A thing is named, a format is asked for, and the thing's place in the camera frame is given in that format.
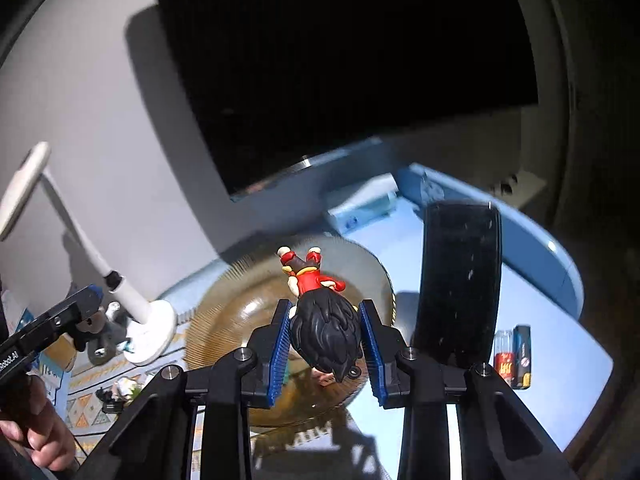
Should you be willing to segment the left hand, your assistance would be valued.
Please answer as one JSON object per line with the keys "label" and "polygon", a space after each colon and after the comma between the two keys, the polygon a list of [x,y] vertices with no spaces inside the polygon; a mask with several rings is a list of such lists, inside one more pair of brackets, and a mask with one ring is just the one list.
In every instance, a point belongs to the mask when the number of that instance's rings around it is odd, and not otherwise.
{"label": "left hand", "polygon": [[62,471],[74,461],[74,437],[47,398],[43,381],[28,375],[27,385],[27,416],[18,422],[7,411],[1,412],[1,432],[14,444],[28,444],[36,466]]}

